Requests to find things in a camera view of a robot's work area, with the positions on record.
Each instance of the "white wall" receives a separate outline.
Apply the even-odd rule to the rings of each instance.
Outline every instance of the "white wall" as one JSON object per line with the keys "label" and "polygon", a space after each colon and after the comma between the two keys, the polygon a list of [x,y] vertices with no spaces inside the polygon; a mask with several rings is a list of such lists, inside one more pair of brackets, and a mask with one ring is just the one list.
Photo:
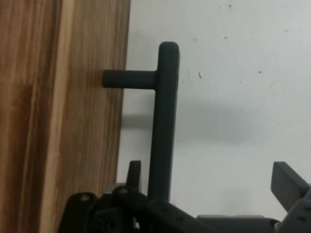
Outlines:
{"label": "white wall", "polygon": [[[282,219],[273,161],[311,180],[310,12],[309,0],[132,0],[127,69],[154,70],[162,41],[180,47],[173,204]],[[144,192],[153,104],[125,90],[118,181],[141,159]]]}

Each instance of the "wooden board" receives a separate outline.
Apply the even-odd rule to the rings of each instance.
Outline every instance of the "wooden board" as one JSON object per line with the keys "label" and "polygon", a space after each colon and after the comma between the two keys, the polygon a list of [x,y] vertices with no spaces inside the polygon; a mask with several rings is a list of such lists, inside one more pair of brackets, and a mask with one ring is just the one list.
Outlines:
{"label": "wooden board", "polygon": [[130,2],[0,1],[0,233],[56,232],[74,192],[115,181]]}

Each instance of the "vertical bar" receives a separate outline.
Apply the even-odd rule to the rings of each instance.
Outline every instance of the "vertical bar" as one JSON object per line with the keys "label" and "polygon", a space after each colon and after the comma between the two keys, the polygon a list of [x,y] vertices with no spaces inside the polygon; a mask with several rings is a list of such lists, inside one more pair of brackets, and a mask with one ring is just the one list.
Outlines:
{"label": "vertical bar", "polygon": [[162,43],[155,80],[155,111],[148,182],[150,200],[170,199],[178,72],[178,45],[173,42]]}

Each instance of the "cylindrical rod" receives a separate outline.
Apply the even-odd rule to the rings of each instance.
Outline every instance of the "cylindrical rod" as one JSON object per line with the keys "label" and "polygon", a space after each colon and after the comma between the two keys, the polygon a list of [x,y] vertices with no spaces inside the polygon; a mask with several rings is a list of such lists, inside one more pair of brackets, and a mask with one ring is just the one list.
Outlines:
{"label": "cylindrical rod", "polygon": [[104,87],[154,89],[154,71],[104,70]]}

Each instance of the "dark gray handle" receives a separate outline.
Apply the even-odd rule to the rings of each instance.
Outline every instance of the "dark gray handle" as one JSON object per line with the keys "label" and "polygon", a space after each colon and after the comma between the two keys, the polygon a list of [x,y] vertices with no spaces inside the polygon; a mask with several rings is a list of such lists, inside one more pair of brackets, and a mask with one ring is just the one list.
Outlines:
{"label": "dark gray handle", "polygon": [[161,43],[156,71],[104,71],[104,87],[155,90],[148,184],[151,200],[170,199],[178,73],[179,48],[174,42]]}

